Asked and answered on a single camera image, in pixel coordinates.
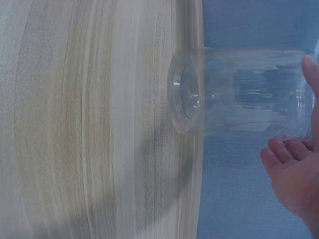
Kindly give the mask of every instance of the transparent container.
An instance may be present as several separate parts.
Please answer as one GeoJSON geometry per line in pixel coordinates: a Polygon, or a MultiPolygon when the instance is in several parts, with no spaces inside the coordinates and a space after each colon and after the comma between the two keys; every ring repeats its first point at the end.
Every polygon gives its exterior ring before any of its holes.
{"type": "Polygon", "coordinates": [[[174,127],[190,135],[309,138],[314,96],[302,73],[304,56],[265,49],[177,53],[168,73],[174,127]]]}

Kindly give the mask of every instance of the finger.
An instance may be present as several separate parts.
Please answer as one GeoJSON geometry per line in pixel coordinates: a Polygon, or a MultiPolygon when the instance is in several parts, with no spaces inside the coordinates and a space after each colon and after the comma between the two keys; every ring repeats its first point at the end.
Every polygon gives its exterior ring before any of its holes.
{"type": "Polygon", "coordinates": [[[273,138],[268,142],[268,147],[274,153],[274,155],[282,163],[287,163],[291,160],[294,160],[292,155],[288,152],[283,142],[280,139],[273,138]]]}
{"type": "Polygon", "coordinates": [[[295,137],[284,141],[283,144],[295,160],[303,160],[312,154],[312,151],[308,150],[308,148],[295,137]]]}
{"type": "Polygon", "coordinates": [[[315,142],[310,139],[306,139],[303,141],[303,144],[307,147],[308,150],[313,151],[315,147],[315,142]]]}
{"type": "Polygon", "coordinates": [[[314,151],[318,151],[319,146],[319,101],[315,103],[311,116],[311,128],[314,137],[314,151]]]}
{"type": "Polygon", "coordinates": [[[302,69],[308,84],[313,89],[313,92],[318,98],[319,96],[319,66],[312,56],[305,56],[303,58],[302,69]]]}
{"type": "Polygon", "coordinates": [[[283,164],[269,148],[264,148],[260,153],[260,157],[268,175],[274,180],[283,164]]]}

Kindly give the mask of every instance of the wood grain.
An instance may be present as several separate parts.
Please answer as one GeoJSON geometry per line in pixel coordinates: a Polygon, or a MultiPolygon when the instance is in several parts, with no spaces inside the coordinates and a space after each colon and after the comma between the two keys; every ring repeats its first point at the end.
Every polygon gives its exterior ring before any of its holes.
{"type": "Polygon", "coordinates": [[[196,238],[203,137],[167,71],[196,0],[2,0],[0,238],[196,238]]]}

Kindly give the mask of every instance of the blue background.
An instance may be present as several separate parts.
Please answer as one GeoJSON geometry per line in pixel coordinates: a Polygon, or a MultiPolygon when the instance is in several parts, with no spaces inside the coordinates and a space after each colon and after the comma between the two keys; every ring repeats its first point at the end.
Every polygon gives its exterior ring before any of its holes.
{"type": "MultiPolygon", "coordinates": [[[[203,0],[205,45],[312,53],[317,0],[203,0]]],[[[277,201],[259,152],[267,142],[208,136],[204,145],[198,239],[310,239],[277,201]]]]}

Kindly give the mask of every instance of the hand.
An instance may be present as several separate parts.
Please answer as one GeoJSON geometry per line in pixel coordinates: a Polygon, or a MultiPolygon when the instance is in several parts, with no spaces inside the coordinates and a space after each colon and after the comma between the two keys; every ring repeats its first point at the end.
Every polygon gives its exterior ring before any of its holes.
{"type": "MultiPolygon", "coordinates": [[[[303,73],[319,97],[319,66],[311,56],[303,59],[303,73]]],[[[272,180],[278,200],[304,220],[319,238],[319,103],[312,114],[314,140],[300,142],[271,139],[261,152],[262,162],[272,180]]]]}

